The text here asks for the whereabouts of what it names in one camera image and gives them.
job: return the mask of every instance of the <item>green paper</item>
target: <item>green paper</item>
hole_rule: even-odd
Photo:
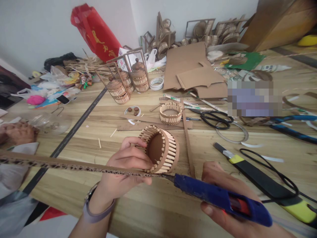
[[[226,68],[245,69],[250,71],[258,66],[258,64],[266,57],[266,55],[261,55],[258,52],[233,52],[232,54],[238,53],[245,54],[245,57],[248,58],[247,62],[240,65],[226,64]]]

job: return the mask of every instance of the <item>red bag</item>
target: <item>red bag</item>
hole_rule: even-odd
[[[94,7],[85,3],[73,8],[70,20],[100,59],[106,62],[118,56],[121,45]]]

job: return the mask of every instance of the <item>wristwatch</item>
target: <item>wristwatch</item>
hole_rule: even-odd
[[[100,183],[100,181],[98,183],[96,183],[91,190],[88,192],[86,198],[85,198],[85,205],[84,205],[84,211],[83,211],[83,215],[84,215],[84,219],[86,221],[88,221],[89,223],[96,223],[98,221],[101,221],[102,219],[104,219],[106,216],[108,216],[112,209],[115,206],[115,199],[112,201],[110,207],[108,207],[105,211],[103,211],[102,213],[99,214],[92,214],[89,211],[89,201],[91,199],[91,196],[93,195],[94,191],[96,190],[96,187],[98,186],[98,184]]]

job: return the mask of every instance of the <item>hand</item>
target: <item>hand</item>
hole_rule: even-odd
[[[126,137],[120,150],[109,159],[107,165],[125,169],[151,169],[153,164],[150,158],[138,148],[131,147],[131,144],[137,144],[143,148],[147,146],[138,137]],[[143,182],[151,185],[152,178],[104,173],[90,199],[89,210],[93,214],[103,212],[110,206],[113,199],[123,196],[130,189]]]
[[[244,182],[227,174],[217,162],[204,163],[201,180],[261,202],[259,197]],[[295,237],[276,224],[265,227],[249,220],[237,220],[224,213],[222,209],[205,202],[202,202],[200,207],[214,222],[235,238]]]
[[[32,126],[25,122],[4,124],[6,134],[16,145],[34,142],[34,131]]]
[[[6,134],[5,124],[0,126],[0,144],[5,143],[8,140],[8,136]]]

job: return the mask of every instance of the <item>glue bottle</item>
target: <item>glue bottle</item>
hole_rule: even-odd
[[[266,71],[268,73],[271,72],[278,72],[278,71],[284,71],[286,69],[290,69],[292,67],[286,66],[286,65],[258,65],[255,69],[256,70],[262,70],[262,71]]]

